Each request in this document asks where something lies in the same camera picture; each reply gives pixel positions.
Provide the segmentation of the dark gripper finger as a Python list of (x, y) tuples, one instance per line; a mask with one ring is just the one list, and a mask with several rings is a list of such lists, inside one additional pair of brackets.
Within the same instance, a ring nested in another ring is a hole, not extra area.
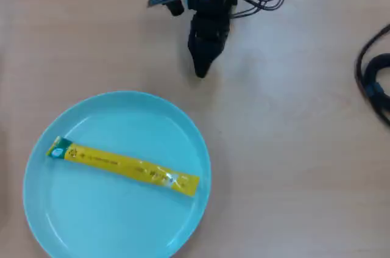
[(214, 60), (224, 50), (229, 31), (230, 20), (228, 17), (208, 18), (199, 15), (194, 17), (194, 34), (214, 43)]
[(193, 59), (194, 71), (198, 78), (205, 78), (212, 62), (215, 44), (212, 41), (190, 34), (188, 49)]

